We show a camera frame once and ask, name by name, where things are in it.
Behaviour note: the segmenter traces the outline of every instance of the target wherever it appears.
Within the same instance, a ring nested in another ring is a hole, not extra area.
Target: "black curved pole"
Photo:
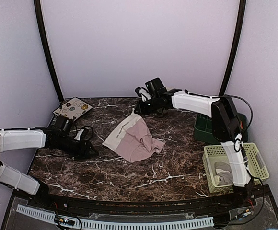
[[[239,43],[239,39],[240,39],[240,34],[241,34],[241,28],[243,26],[245,4],[246,4],[246,0],[240,0],[236,28],[235,28],[235,33],[234,33],[234,39],[233,39],[233,43],[232,43],[229,61],[227,63],[223,82],[222,82],[222,85],[220,88],[219,96],[223,96],[225,94],[225,91],[226,91],[226,88],[227,88],[227,85],[229,83],[230,76],[232,73],[232,69],[233,69],[233,65],[234,65],[234,61],[235,61],[235,57],[236,57],[236,53],[237,53],[238,43]]]
[[[45,27],[44,27],[43,16],[42,16],[41,2],[40,2],[40,0],[34,0],[34,4],[35,4],[35,15],[36,15],[36,18],[37,18],[40,38],[41,38],[41,42],[42,42],[43,51],[44,51],[44,55],[45,55],[45,58],[46,58],[48,70],[49,70],[49,73],[51,75],[57,97],[58,97],[60,102],[63,102],[64,98],[63,98],[62,91],[61,91],[61,88],[60,88],[60,85],[59,85],[59,82],[58,82],[57,74],[55,72],[52,56],[51,56],[51,53],[49,51],[49,46],[48,46],[48,41],[47,41],[47,37],[46,37],[46,31],[45,31]]]

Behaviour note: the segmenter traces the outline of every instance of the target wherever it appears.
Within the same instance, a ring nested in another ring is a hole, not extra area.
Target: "grey cloth in basket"
[[[216,162],[215,170],[217,175],[215,175],[214,179],[217,186],[233,184],[233,174],[231,167],[228,164],[224,162]]]

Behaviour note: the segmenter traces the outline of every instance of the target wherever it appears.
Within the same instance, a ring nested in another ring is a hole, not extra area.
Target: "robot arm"
[[[72,121],[70,119],[60,116],[55,124],[49,128],[0,129],[0,153],[14,149],[50,148],[63,150],[80,159],[98,154],[90,141],[80,140],[88,131],[82,129],[76,138],[71,138],[69,136],[71,126]],[[1,161],[0,183],[31,195],[36,195],[44,187],[47,187],[41,181]]]
[[[211,117],[212,133],[224,147],[232,169],[234,193],[239,196],[239,202],[246,198],[253,187],[253,180],[248,172],[248,158],[241,141],[241,123],[232,99],[197,95],[179,89],[167,91],[159,78],[147,82],[146,87],[149,97],[146,92],[144,96],[140,95],[144,91],[139,90],[141,87],[135,90],[142,97],[135,109],[137,114],[159,113],[163,109],[176,108]]]

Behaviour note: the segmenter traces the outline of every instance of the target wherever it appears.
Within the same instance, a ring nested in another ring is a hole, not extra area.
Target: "yellow plastic basket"
[[[244,150],[249,159],[249,169],[254,177],[259,177],[262,181],[269,178],[269,172],[266,164],[258,151],[256,144],[244,143]],[[204,147],[203,163],[206,172],[209,191],[211,193],[226,192],[232,190],[231,185],[215,184],[214,176],[216,175],[215,163],[224,162],[229,164],[228,157],[222,145],[208,145]],[[259,180],[254,180],[255,185],[259,184]]]

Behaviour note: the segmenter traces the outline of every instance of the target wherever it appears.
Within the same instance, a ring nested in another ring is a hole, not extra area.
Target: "white cable tray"
[[[42,211],[34,209],[32,207],[27,207],[23,205],[18,205],[17,212],[22,213],[26,216],[50,223],[55,224],[54,218],[55,213],[51,211]],[[72,226],[73,229],[80,229],[81,225],[77,218],[68,217],[64,215],[59,215],[60,217],[67,217],[75,221],[75,225]],[[88,219],[81,219],[83,230],[190,230],[190,229],[200,229],[205,227],[214,226],[213,217],[200,218],[193,220],[183,220],[175,222],[162,222],[162,223],[116,223],[116,222],[103,222]]]

